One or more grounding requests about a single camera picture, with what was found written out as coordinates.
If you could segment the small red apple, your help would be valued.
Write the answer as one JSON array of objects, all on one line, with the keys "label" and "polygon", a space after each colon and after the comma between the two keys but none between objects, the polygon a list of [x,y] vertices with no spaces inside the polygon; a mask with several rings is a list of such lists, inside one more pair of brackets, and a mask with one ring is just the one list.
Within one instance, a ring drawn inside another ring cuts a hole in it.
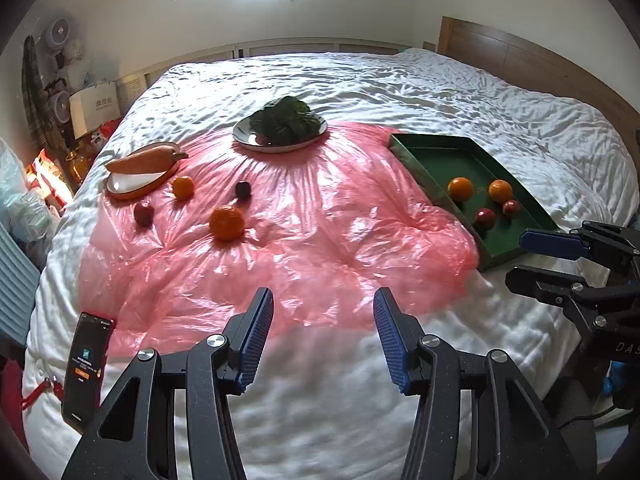
[{"label": "small red apple", "polygon": [[521,204],[517,200],[506,200],[502,204],[502,213],[508,218],[518,218],[521,211]]}]

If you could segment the small orange tangerine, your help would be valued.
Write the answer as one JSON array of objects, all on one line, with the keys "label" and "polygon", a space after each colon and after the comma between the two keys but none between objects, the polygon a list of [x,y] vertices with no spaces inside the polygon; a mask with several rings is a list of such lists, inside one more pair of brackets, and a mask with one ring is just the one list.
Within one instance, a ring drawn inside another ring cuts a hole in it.
[{"label": "small orange tangerine", "polygon": [[513,198],[513,188],[509,182],[496,179],[488,185],[488,195],[490,199],[498,204],[503,204]]}]

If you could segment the large orange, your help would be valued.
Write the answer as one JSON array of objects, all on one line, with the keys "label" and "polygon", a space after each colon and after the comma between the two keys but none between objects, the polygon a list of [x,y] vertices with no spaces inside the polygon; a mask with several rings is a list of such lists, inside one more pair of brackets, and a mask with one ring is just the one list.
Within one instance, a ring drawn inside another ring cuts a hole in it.
[{"label": "large orange", "polygon": [[447,192],[454,202],[464,203],[474,194],[474,185],[466,177],[454,177],[447,185]]}]

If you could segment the green rectangular tray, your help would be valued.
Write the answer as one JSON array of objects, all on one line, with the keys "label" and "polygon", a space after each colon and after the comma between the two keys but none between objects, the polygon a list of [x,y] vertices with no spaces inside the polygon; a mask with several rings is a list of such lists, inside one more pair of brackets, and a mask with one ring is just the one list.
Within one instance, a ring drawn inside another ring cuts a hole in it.
[{"label": "green rectangular tray", "polygon": [[480,271],[523,255],[525,230],[559,229],[518,179],[469,138],[394,133],[388,148],[430,201],[474,237]]}]

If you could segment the black smartphone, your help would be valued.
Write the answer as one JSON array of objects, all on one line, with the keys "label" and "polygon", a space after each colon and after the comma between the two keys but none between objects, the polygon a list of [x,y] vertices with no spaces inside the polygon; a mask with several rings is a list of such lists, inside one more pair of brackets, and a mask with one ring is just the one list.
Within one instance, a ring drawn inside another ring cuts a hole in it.
[{"label": "black smartphone", "polygon": [[115,327],[111,318],[81,312],[64,377],[62,416],[81,434],[100,405],[108,344]]}]

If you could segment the bumpy orange tangerine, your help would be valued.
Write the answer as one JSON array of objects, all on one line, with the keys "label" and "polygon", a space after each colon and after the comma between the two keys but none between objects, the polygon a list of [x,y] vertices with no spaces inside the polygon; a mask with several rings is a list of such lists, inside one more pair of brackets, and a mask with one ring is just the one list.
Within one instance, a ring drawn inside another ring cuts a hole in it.
[{"label": "bumpy orange tangerine", "polygon": [[210,214],[208,226],[209,232],[215,240],[232,242],[232,240],[237,240],[244,233],[244,214],[237,206],[220,206]]}]

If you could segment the dark red apple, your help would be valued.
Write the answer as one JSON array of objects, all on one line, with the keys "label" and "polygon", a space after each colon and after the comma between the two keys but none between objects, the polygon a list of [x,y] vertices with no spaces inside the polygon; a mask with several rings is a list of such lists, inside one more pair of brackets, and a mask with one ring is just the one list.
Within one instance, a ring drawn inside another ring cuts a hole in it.
[{"label": "dark red apple", "polygon": [[154,207],[149,202],[140,202],[134,205],[134,221],[142,228],[152,226],[154,220]]}]

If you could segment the dark plum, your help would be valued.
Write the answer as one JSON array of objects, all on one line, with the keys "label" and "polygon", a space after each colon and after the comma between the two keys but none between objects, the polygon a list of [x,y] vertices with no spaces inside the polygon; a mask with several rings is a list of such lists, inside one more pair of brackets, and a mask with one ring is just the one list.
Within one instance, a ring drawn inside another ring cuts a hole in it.
[{"label": "dark plum", "polygon": [[239,181],[235,183],[234,196],[238,202],[245,202],[252,197],[252,186],[250,182]]}]

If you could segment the smooth orange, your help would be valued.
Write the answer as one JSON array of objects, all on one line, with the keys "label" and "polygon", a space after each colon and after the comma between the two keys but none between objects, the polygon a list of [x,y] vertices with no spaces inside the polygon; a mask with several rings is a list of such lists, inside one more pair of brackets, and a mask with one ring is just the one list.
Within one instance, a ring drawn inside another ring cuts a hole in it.
[{"label": "smooth orange", "polygon": [[194,195],[195,185],[190,177],[182,176],[172,181],[171,189],[175,199],[179,202],[184,202],[185,200],[190,200]]}]

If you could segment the wooden headboard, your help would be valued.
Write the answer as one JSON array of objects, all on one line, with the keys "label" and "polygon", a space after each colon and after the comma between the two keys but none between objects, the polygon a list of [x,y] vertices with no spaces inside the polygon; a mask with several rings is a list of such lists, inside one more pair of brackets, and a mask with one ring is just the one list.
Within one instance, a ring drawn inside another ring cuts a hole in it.
[{"label": "wooden headboard", "polygon": [[445,16],[436,52],[523,89],[586,103],[604,115],[639,160],[639,113],[616,91],[567,58],[519,36]]}]

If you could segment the pink plastic sheet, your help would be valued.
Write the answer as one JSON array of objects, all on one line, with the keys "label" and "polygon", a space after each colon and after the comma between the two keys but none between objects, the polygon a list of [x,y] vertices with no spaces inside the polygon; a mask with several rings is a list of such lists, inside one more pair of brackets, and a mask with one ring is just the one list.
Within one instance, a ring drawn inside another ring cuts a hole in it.
[{"label": "pink plastic sheet", "polygon": [[[309,326],[370,330],[372,299],[390,288],[410,313],[451,306],[477,276],[472,235],[435,206],[388,148],[391,128],[344,122],[311,146],[285,154],[244,150],[227,130],[183,143],[180,176],[149,196],[154,220],[101,198],[82,253],[81,310],[114,318],[111,358],[142,347],[171,353],[216,332],[258,288],[273,293],[271,333]],[[250,182],[238,202],[235,183]],[[215,240],[209,216],[242,210],[244,233]]]}]

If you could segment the orange rimmed white plate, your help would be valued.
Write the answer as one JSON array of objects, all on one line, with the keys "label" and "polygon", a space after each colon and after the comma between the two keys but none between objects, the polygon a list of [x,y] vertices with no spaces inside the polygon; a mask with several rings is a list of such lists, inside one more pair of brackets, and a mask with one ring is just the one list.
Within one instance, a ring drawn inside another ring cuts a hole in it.
[{"label": "orange rimmed white plate", "polygon": [[[156,142],[144,148],[157,145],[172,145],[175,148],[180,148],[178,144],[172,142]],[[144,148],[139,148],[132,153],[141,151]],[[153,192],[172,177],[179,169],[181,162],[182,160],[179,160],[167,171],[157,172],[156,174],[113,174],[110,171],[105,183],[105,194],[113,200],[123,200],[124,202],[127,200],[137,200]]]}]

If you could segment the large carrot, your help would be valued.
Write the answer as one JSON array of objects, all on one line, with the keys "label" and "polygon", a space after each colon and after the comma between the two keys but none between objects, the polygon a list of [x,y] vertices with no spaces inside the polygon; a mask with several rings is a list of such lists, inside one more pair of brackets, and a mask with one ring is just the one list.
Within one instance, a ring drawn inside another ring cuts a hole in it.
[{"label": "large carrot", "polygon": [[113,174],[156,174],[165,172],[179,160],[188,158],[186,152],[172,145],[144,148],[121,159],[111,160],[106,169]]}]

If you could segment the silver oval plate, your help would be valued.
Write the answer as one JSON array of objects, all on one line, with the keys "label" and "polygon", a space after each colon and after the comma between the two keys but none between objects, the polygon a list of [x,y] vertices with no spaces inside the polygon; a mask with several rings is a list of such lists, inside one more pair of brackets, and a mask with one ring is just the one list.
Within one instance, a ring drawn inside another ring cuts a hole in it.
[{"label": "silver oval plate", "polygon": [[329,125],[323,118],[320,118],[319,133],[313,139],[285,146],[260,143],[260,136],[258,136],[258,133],[250,125],[249,117],[244,117],[237,122],[232,130],[233,139],[238,142],[242,148],[247,148],[250,151],[262,154],[284,154],[295,152],[326,138],[328,133]]}]

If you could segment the clear plastic bag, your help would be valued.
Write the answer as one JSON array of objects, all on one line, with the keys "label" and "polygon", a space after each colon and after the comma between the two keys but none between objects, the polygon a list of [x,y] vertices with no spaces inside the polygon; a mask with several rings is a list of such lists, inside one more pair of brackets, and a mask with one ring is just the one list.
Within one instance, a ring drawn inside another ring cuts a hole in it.
[{"label": "clear plastic bag", "polygon": [[24,167],[1,141],[1,224],[32,258],[44,259],[58,222],[40,194],[28,187]]}]

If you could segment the green leafy vegetable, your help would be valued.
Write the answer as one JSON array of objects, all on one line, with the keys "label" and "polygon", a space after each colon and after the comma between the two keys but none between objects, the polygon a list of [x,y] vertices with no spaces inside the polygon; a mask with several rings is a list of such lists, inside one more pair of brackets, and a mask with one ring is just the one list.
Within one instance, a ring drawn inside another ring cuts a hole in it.
[{"label": "green leafy vegetable", "polygon": [[266,103],[250,115],[250,128],[268,145],[288,146],[320,134],[321,118],[302,100],[284,96]]}]

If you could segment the white cardboard box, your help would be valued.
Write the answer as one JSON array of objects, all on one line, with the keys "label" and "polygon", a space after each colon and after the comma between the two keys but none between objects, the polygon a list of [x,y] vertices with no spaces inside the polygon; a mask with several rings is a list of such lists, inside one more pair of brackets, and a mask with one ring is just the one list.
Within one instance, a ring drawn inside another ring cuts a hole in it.
[{"label": "white cardboard box", "polygon": [[113,81],[94,84],[70,97],[70,119],[75,139],[121,117],[116,84]]}]

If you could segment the white fan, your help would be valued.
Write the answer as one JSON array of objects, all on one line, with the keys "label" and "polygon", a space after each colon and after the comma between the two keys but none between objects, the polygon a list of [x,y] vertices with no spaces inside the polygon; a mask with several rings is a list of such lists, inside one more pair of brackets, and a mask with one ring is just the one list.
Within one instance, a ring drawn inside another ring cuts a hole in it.
[{"label": "white fan", "polygon": [[84,54],[84,42],[76,24],[67,16],[55,18],[42,33],[44,48],[51,53],[66,51],[70,56]]}]

